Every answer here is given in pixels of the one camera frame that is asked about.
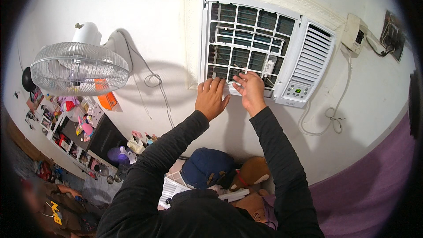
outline brand logo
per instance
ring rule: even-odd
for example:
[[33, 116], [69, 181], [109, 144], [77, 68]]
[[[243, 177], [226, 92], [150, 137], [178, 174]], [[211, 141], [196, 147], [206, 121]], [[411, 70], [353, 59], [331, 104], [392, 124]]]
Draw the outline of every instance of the brand logo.
[[59, 212], [59, 209], [57, 208], [58, 205], [56, 203], [54, 203], [53, 201], [50, 201], [50, 202], [53, 204], [53, 206], [51, 208], [52, 208], [53, 215], [54, 215], [54, 221], [56, 223], [62, 225], [61, 217], [58, 214], [58, 212]]

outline fan guard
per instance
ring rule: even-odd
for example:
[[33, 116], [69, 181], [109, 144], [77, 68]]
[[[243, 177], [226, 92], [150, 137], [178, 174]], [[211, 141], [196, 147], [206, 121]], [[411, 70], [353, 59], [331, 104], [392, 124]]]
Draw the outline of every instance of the fan guard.
[[45, 46], [31, 67], [35, 85], [52, 95], [97, 96], [123, 87], [127, 62], [107, 48], [87, 43]]

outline decorative molding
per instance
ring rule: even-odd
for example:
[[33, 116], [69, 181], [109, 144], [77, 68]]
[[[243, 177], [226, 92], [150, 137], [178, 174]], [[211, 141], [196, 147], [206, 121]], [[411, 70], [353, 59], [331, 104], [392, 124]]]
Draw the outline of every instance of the decorative molding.
[[[337, 45], [341, 39], [345, 18], [336, 14], [328, 8], [314, 2], [313, 0], [260, 0], [291, 11], [300, 13], [320, 24], [332, 29], [337, 34]], [[187, 50], [187, 68], [189, 73], [189, 88], [197, 88], [198, 59], [200, 50], [200, 24], [202, 0], [185, 0], [185, 40]]]

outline wall-mounted fan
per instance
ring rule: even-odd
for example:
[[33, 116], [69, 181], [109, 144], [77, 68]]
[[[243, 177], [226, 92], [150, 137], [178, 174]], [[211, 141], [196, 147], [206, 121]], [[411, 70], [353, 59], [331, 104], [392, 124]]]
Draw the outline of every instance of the wall-mounted fan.
[[132, 71], [124, 34], [116, 30], [100, 46], [92, 22], [76, 24], [72, 42], [43, 47], [30, 67], [35, 85], [53, 95], [95, 96], [123, 87]]

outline person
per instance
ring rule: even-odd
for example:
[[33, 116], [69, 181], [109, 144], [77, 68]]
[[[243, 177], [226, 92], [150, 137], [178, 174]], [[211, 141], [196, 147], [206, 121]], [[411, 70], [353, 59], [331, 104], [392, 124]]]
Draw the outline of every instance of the person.
[[324, 237], [304, 168], [264, 102], [262, 79], [248, 72], [234, 80], [241, 85], [233, 83], [242, 95], [242, 105], [251, 116], [273, 176], [277, 230], [221, 201], [211, 189], [178, 193], [169, 209], [157, 210], [165, 173], [229, 102], [230, 95], [222, 101], [225, 79], [216, 77], [198, 85], [193, 114], [147, 147], [129, 169], [100, 220], [98, 237]]
[[38, 221], [49, 234], [66, 238], [95, 236], [98, 221], [104, 209], [82, 199], [81, 193], [65, 185], [23, 181], [23, 198]]

